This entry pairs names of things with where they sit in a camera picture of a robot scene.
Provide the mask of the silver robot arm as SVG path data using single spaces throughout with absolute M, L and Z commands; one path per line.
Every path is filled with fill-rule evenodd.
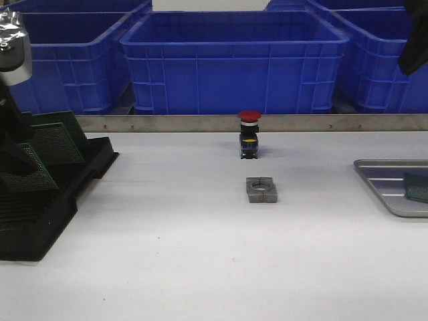
M 20 147 L 34 131 L 9 90 L 31 76 L 31 48 L 22 14 L 6 8 L 1 11 L 1 171 L 12 175 L 25 176 L 37 169 Z

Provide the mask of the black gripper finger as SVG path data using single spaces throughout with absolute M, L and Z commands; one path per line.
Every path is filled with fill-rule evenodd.
M 414 24 L 398 63 L 402 73 L 410 76 L 427 63 L 427 1 L 404 1 L 404 7 Z
M 27 142 L 33 130 L 22 117 L 9 87 L 1 81 L 1 171 L 23 174 L 32 166 L 18 144 Z

